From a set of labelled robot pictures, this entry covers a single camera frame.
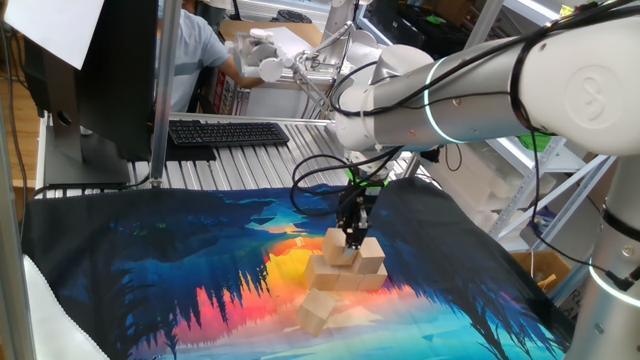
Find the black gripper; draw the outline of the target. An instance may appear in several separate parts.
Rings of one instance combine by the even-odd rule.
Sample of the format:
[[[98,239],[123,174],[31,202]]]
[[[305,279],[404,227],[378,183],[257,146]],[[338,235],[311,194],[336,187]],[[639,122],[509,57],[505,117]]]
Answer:
[[[345,235],[347,248],[361,248],[380,191],[379,187],[351,187],[339,197],[337,224]]]

